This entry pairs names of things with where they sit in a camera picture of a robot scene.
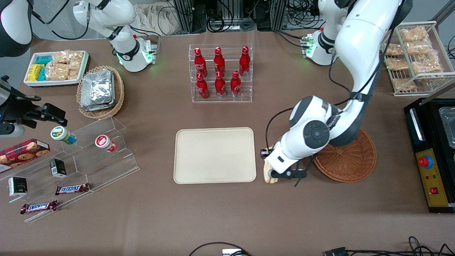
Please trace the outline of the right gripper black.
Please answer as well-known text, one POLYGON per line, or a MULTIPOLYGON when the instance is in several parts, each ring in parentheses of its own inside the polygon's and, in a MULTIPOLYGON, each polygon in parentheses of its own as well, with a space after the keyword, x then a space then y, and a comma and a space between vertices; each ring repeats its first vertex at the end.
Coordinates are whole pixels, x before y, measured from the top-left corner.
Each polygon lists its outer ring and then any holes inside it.
POLYGON ((38 96, 15 96, 13 94, 1 94, 1 125, 7 123, 18 123, 31 129, 36 129, 36 121, 50 121, 60 126, 67 125, 66 112, 50 103, 42 106, 42 116, 39 106, 33 101, 40 101, 38 96))

